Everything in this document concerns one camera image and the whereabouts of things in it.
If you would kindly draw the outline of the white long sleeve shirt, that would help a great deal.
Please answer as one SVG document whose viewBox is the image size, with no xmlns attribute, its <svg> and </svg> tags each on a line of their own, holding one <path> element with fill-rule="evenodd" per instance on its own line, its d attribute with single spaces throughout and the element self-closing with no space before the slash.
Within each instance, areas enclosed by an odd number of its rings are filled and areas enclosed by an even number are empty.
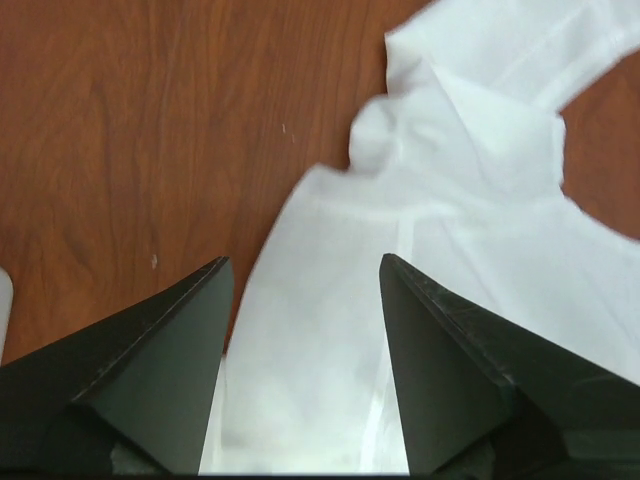
<svg viewBox="0 0 640 480">
<path fill-rule="evenodd" d="M 448 289 L 631 381 L 639 244 L 562 192 L 563 106 L 639 47 L 635 1 L 435 1 L 387 33 L 346 171 L 311 168 L 221 362 L 202 473 L 406 473 L 378 269 Z"/>
</svg>

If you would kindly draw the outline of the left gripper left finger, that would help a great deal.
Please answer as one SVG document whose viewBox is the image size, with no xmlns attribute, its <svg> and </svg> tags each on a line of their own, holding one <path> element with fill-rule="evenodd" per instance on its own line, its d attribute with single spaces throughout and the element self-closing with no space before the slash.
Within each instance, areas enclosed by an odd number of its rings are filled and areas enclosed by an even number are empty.
<svg viewBox="0 0 640 480">
<path fill-rule="evenodd" d="M 4 474 L 195 474 L 230 320 L 226 257 L 1 369 Z"/>
</svg>

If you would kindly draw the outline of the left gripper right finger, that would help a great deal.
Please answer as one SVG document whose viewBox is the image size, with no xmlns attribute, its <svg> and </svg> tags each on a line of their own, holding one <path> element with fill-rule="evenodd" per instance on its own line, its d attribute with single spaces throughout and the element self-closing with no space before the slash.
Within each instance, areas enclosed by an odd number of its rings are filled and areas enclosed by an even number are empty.
<svg viewBox="0 0 640 480">
<path fill-rule="evenodd" d="M 636 384 L 394 254 L 381 299 L 413 475 L 635 475 Z"/>
</svg>

